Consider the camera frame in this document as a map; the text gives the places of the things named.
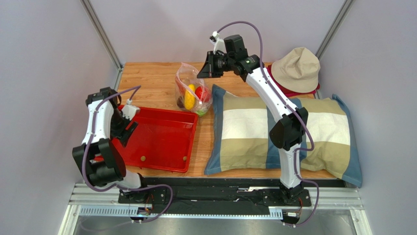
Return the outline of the red yellow apple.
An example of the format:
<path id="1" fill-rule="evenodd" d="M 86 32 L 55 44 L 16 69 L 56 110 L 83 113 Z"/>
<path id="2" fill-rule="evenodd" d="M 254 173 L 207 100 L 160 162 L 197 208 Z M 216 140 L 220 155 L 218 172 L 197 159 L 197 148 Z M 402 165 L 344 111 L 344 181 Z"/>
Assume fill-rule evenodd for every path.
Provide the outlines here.
<path id="1" fill-rule="evenodd" d="M 211 99 L 211 91 L 206 86 L 199 86 L 195 90 L 195 94 L 199 98 L 199 100 L 202 101 L 203 103 L 207 103 Z"/>

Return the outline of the clear zip top bag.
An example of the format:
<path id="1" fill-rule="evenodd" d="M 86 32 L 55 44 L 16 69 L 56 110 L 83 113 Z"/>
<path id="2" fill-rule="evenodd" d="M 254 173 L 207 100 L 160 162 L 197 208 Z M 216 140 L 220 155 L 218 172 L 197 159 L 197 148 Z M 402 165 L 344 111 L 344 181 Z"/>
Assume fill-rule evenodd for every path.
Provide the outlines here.
<path id="1" fill-rule="evenodd" d="M 198 70 L 186 63 L 181 63 L 175 81 L 175 98 L 178 108 L 204 116 L 212 105 L 210 88 L 203 79 L 197 78 Z"/>

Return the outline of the orange carrot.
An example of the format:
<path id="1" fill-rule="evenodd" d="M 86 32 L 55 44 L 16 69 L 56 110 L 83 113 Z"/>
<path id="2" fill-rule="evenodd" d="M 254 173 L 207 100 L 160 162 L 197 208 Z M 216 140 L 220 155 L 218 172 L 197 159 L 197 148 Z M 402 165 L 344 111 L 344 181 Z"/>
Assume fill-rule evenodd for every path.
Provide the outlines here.
<path id="1" fill-rule="evenodd" d="M 182 82 L 182 80 L 179 79 L 178 77 L 175 77 L 175 82 L 176 82 L 179 93 L 181 94 L 181 96 L 184 96 L 187 85 L 184 82 Z"/>

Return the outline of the yellow mango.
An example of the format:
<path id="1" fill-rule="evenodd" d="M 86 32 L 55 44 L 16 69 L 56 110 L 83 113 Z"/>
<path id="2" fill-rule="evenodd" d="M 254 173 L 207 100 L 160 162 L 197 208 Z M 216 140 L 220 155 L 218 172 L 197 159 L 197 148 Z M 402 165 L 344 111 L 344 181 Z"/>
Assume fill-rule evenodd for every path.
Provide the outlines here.
<path id="1" fill-rule="evenodd" d="M 191 111 L 196 103 L 196 98 L 194 97 L 196 88 L 194 84 L 189 84 L 188 88 L 184 95 L 184 106 L 186 110 Z"/>

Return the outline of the white green cauliflower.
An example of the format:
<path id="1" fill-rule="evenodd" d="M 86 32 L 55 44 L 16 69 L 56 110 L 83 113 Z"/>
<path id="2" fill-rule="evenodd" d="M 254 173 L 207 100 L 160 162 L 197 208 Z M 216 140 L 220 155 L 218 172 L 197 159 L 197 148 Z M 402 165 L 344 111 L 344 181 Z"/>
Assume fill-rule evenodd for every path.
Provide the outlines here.
<path id="1" fill-rule="evenodd" d="M 203 117 L 207 112 L 208 108 L 206 107 L 194 110 L 194 113 L 196 113 L 199 117 Z"/>

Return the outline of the dark purple mangosteen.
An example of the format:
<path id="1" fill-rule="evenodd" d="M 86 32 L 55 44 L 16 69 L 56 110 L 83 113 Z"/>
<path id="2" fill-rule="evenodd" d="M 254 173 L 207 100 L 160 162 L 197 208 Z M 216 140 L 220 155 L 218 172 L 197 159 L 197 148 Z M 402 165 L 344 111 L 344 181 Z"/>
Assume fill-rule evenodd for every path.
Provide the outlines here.
<path id="1" fill-rule="evenodd" d="M 181 98 L 181 97 L 179 97 L 179 98 L 177 99 L 176 104 L 177 104 L 177 106 L 178 106 L 180 109 L 184 109 L 184 108 L 185 108 L 185 106 L 184 106 L 184 100 L 183 100 L 183 98 Z"/>

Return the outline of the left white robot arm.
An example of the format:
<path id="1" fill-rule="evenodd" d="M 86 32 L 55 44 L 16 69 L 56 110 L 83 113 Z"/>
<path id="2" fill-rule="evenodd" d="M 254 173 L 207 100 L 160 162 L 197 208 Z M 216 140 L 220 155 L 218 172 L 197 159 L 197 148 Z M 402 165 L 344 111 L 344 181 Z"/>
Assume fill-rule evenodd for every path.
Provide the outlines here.
<path id="1" fill-rule="evenodd" d="M 143 177 L 126 168 L 121 153 L 113 140 L 126 147 L 138 123 L 133 120 L 140 108 L 128 100 L 121 106 L 121 94 L 105 87 L 88 95 L 86 106 L 89 120 L 80 146 L 72 149 L 86 185 L 96 192 L 117 187 L 123 194 L 143 189 Z"/>

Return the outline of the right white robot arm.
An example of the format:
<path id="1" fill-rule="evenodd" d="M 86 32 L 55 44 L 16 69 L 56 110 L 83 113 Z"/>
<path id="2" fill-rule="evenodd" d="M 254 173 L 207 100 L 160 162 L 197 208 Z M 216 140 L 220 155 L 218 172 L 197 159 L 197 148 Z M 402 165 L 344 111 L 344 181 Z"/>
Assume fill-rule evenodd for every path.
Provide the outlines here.
<path id="1" fill-rule="evenodd" d="M 268 74 L 262 60 L 256 54 L 248 54 L 240 35 L 222 39 L 215 31 L 210 40 L 214 48 L 207 52 L 197 77 L 220 78 L 225 72 L 233 71 L 257 92 L 275 121 L 269 138 L 279 152 L 281 175 L 278 197 L 285 204 L 297 202 L 303 191 L 299 175 L 299 150 L 306 132 L 308 111 L 298 108 L 284 95 Z"/>

